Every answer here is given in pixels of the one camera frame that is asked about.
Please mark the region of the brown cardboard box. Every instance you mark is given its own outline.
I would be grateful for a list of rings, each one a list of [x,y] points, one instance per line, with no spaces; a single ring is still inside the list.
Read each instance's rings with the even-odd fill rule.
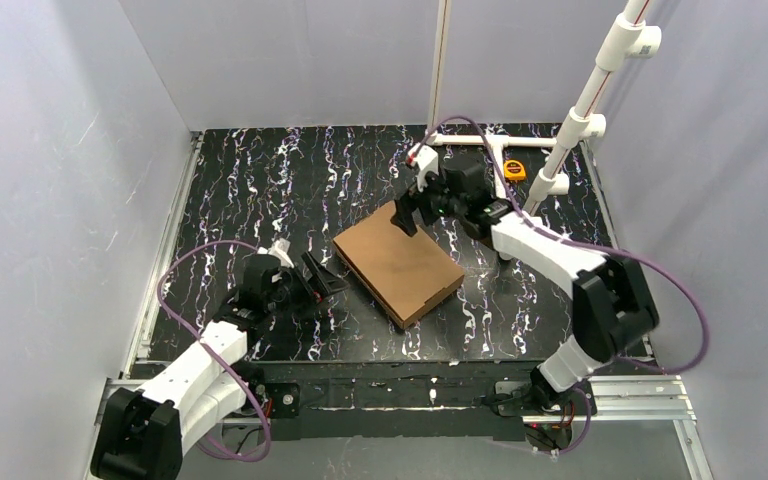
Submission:
[[[406,330],[452,295],[465,273],[428,234],[408,236],[393,225],[394,214],[395,204],[388,202],[333,243],[392,323]]]

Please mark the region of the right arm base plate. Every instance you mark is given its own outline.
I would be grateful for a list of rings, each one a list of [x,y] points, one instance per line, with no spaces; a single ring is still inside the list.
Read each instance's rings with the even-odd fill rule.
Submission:
[[[562,393],[533,388],[530,381],[499,381],[485,400],[501,416],[566,416],[595,415],[598,407],[588,381],[583,381]]]

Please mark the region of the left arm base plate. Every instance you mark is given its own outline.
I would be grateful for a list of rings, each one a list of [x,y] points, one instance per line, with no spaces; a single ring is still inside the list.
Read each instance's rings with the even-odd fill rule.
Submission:
[[[232,368],[246,382],[268,419],[295,418],[298,415],[300,403],[298,384],[268,380],[265,366],[259,363],[241,360],[232,364]],[[257,418],[254,403],[228,373],[222,373],[211,384],[209,392],[222,397],[221,405],[231,400],[240,401],[240,405],[229,414],[230,418]]]

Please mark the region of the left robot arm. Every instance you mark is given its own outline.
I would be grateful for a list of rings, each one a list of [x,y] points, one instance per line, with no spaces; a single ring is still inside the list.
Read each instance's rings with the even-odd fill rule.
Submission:
[[[185,454],[227,415],[250,408],[262,422],[270,402],[261,368],[246,361],[260,323],[307,313],[348,284],[283,241],[243,261],[237,283],[195,341],[160,374],[107,399],[90,473],[98,479],[175,479]]]

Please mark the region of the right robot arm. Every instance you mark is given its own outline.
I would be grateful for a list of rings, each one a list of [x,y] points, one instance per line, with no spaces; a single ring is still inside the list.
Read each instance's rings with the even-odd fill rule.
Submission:
[[[455,159],[440,166],[414,157],[406,165],[414,180],[394,201],[393,225],[413,236],[416,214],[427,226],[452,218],[471,239],[536,270],[571,300],[569,337],[531,371],[526,386],[496,395],[491,407],[560,405],[575,386],[658,326],[639,261],[595,245],[580,247],[536,224],[510,199],[495,195],[485,165],[477,161]]]

